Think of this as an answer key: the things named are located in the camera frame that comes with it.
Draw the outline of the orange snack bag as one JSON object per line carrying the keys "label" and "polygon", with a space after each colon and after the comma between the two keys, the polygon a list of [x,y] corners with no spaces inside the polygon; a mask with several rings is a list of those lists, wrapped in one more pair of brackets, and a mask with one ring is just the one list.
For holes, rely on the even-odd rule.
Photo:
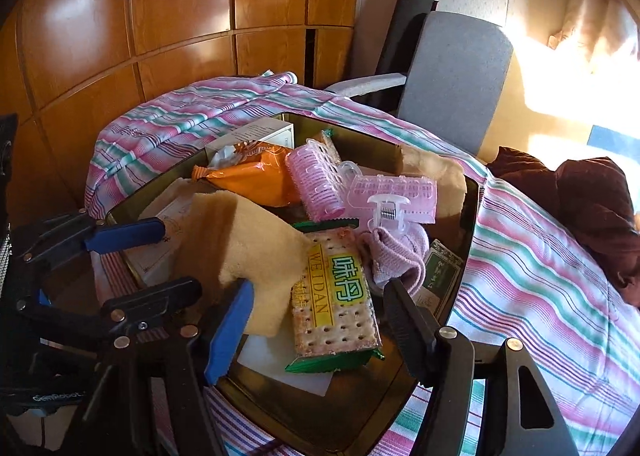
{"label": "orange snack bag", "polygon": [[300,203],[286,166],[292,148],[262,141],[239,142],[215,150],[207,167],[195,166],[194,181],[204,180],[221,190],[272,208]]}

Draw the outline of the large cracker packet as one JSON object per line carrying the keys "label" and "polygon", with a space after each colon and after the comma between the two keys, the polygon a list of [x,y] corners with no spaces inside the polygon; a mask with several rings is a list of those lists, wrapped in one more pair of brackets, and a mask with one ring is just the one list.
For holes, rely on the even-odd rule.
{"label": "large cracker packet", "polygon": [[383,341],[354,229],[317,224],[305,236],[311,248],[306,272],[292,288],[295,355],[285,370],[323,374],[356,369],[372,358],[382,361]]}

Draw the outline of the striped tablecloth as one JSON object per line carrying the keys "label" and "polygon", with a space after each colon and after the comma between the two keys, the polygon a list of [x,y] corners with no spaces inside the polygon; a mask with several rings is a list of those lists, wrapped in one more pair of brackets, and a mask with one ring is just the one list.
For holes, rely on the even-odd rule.
{"label": "striped tablecloth", "polygon": [[149,101],[125,69],[90,101],[98,136],[85,205],[102,218],[214,138],[280,114],[314,117],[451,158],[482,188],[451,321],[473,340],[522,339],[580,454],[607,453],[639,404],[639,313],[576,239],[478,159],[430,131],[326,91],[292,72],[198,81]]}

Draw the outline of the dark red gift box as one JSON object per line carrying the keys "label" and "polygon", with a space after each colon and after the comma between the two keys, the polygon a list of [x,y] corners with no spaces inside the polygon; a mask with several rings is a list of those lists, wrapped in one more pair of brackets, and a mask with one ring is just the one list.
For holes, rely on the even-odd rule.
{"label": "dark red gift box", "polygon": [[[280,118],[294,124],[295,145],[302,145],[322,129],[332,130],[332,138],[342,158],[374,171],[392,172],[396,167],[395,143],[391,138],[377,138],[371,133],[348,128],[346,124],[330,124],[303,115],[285,112]],[[107,213],[109,224],[130,223],[152,200],[178,176],[186,177],[204,159],[198,152],[127,197]],[[427,225],[430,239],[437,238],[462,261],[453,279],[447,300],[434,317],[443,325],[449,318],[454,298],[460,287],[466,259],[469,257],[477,207],[480,200],[478,183],[466,177],[468,192],[461,216]],[[256,424],[270,436],[307,455],[367,455],[384,436],[385,431],[404,408],[418,383],[407,372],[395,340],[386,325],[382,326],[382,352],[385,360],[375,356],[367,364],[333,374],[324,396],[315,395],[254,372],[239,363],[240,351],[226,376],[214,389],[242,416],[232,420],[215,405],[222,427],[231,430],[240,442],[240,433],[248,436],[248,422]]]}

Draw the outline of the yellow sponge block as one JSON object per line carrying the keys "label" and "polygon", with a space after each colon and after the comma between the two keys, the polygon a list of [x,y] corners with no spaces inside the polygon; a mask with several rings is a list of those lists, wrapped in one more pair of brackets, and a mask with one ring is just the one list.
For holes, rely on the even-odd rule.
{"label": "yellow sponge block", "polygon": [[203,294],[196,312],[204,314],[234,282],[248,280],[254,304],[244,332],[277,335],[292,288],[306,272],[311,239],[228,190],[195,194],[183,231],[171,276],[200,282]]}

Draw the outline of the yellow cloth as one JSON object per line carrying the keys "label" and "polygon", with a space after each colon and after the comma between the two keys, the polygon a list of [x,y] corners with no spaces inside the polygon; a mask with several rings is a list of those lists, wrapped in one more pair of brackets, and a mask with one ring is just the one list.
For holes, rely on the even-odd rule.
{"label": "yellow cloth", "polygon": [[466,197],[465,175],[457,161],[409,145],[398,147],[396,173],[427,178],[436,186],[436,222],[440,228],[459,225]]}

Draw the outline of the small green cracker packet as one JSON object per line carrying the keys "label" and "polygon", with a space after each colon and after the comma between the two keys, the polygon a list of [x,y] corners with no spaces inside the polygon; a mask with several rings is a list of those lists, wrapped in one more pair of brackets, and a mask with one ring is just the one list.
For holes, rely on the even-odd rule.
{"label": "small green cracker packet", "polygon": [[323,129],[319,131],[316,135],[314,135],[312,138],[323,145],[329,157],[331,158],[331,161],[334,164],[340,164],[342,161],[341,156],[334,145],[334,142],[332,140],[332,135],[333,135],[332,130]]}

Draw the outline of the pink knitted sock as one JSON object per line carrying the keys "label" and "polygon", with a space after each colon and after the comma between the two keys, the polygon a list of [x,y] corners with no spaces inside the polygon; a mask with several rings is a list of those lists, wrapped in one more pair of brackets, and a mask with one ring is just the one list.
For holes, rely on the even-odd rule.
{"label": "pink knitted sock", "polygon": [[381,297],[391,280],[400,280],[410,296],[421,288],[430,249],[427,232],[421,224],[409,222],[399,234],[375,228],[359,234],[357,242],[372,294]]}

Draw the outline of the white box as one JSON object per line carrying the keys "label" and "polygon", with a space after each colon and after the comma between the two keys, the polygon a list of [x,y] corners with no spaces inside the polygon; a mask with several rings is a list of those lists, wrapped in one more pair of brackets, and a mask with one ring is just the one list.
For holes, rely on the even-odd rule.
{"label": "white box", "polygon": [[250,142],[264,142],[293,148],[294,124],[272,117],[253,120],[220,138],[216,138],[213,142],[209,142],[205,146],[206,158],[212,160],[218,150],[222,150],[224,147]]}

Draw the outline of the grey chair back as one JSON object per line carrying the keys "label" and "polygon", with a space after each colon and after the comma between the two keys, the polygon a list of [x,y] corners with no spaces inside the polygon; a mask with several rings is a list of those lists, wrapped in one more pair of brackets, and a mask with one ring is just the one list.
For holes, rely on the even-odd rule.
{"label": "grey chair back", "polygon": [[500,26],[459,13],[431,12],[397,117],[478,155],[512,54],[512,43]]}

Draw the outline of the pink hair roller with clip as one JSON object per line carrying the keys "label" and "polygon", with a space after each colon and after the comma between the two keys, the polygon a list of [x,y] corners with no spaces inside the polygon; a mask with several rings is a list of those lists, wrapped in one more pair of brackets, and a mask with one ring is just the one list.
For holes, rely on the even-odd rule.
{"label": "pink hair roller with clip", "polygon": [[357,219],[361,231],[403,232],[409,222],[436,221],[436,196],[436,186],[427,178],[360,174],[344,196],[344,217]]}

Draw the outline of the maroon blanket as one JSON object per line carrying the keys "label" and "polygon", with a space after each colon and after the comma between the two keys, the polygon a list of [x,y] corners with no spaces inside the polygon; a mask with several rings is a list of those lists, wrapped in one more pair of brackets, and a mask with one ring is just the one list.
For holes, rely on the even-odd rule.
{"label": "maroon blanket", "polygon": [[639,218],[625,173],[611,158],[567,160],[551,170],[528,153],[500,147],[488,170],[562,223],[623,300],[639,305]]}

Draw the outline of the green tea box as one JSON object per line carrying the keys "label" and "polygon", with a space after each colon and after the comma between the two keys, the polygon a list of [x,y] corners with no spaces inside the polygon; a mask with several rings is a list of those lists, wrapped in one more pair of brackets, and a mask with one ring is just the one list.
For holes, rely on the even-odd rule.
{"label": "green tea box", "polygon": [[429,310],[434,317],[439,317],[454,293],[463,265],[459,256],[438,239],[434,239],[425,258],[423,283],[412,297],[416,305]]}

